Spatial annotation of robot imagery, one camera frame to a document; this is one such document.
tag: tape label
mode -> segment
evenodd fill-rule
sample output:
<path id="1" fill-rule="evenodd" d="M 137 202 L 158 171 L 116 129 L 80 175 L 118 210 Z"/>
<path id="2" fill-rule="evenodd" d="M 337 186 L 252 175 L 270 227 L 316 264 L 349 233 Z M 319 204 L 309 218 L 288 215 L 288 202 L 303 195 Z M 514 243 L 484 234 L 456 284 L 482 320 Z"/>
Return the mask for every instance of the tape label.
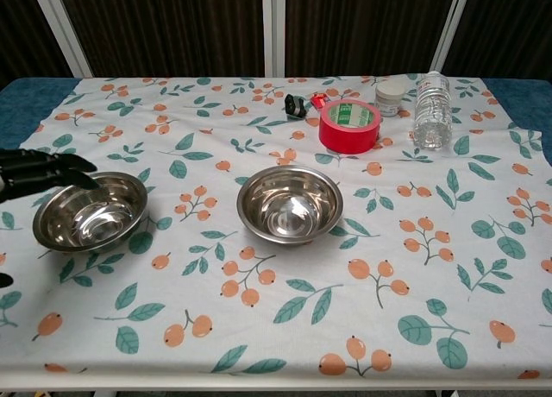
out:
<path id="1" fill-rule="evenodd" d="M 329 110 L 329 118 L 345 128 L 360 128 L 372 123 L 374 113 L 357 104 L 339 104 Z"/>

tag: container lid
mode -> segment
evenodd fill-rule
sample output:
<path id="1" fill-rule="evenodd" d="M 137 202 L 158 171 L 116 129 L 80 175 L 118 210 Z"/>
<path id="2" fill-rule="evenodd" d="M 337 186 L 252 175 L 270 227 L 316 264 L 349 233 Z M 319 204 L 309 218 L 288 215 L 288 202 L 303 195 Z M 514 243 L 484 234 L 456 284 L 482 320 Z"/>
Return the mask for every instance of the container lid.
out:
<path id="1" fill-rule="evenodd" d="M 376 85 L 376 94 L 383 99 L 402 99 L 405 87 L 397 80 L 386 80 Z"/>

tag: small white container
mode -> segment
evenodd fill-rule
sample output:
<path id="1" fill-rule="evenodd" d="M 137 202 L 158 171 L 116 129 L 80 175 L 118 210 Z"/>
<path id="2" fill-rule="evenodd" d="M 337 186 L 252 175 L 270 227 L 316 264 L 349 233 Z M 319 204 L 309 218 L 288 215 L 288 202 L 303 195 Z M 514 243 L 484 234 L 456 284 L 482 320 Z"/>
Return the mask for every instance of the small white container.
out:
<path id="1" fill-rule="evenodd" d="M 376 108 L 383 117 L 395 117 L 405 94 L 405 87 L 396 80 L 386 80 L 376 85 Z"/>

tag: dark curtain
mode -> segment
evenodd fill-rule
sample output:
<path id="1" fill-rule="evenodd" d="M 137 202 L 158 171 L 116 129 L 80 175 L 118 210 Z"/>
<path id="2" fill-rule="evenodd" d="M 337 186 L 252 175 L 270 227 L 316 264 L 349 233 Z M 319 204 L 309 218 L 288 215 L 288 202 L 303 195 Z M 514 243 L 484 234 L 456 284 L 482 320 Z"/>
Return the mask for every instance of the dark curtain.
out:
<path id="1" fill-rule="evenodd" d="M 452 0 L 286 0 L 287 76 L 427 72 Z"/>
<path id="2" fill-rule="evenodd" d="M 17 78 L 71 77 L 36 0 L 0 0 L 0 90 Z"/>
<path id="3" fill-rule="evenodd" d="M 467 0 L 442 71 L 552 80 L 552 0 Z"/>
<path id="4" fill-rule="evenodd" d="M 63 0 L 95 76 L 262 76 L 262 0 Z"/>

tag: robotic hand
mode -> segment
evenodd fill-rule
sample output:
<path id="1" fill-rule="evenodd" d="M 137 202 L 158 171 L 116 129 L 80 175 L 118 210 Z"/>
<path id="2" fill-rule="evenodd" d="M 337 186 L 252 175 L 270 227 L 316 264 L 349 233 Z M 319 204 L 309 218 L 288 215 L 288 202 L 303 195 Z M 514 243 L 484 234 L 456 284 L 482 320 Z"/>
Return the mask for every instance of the robotic hand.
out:
<path id="1" fill-rule="evenodd" d="M 84 174 L 96 170 L 94 164 L 75 154 L 49 155 L 32 149 L 0 149 L 0 203 L 55 186 L 98 188 L 97 182 Z M 12 283 L 11 276 L 0 273 L 0 288 Z"/>

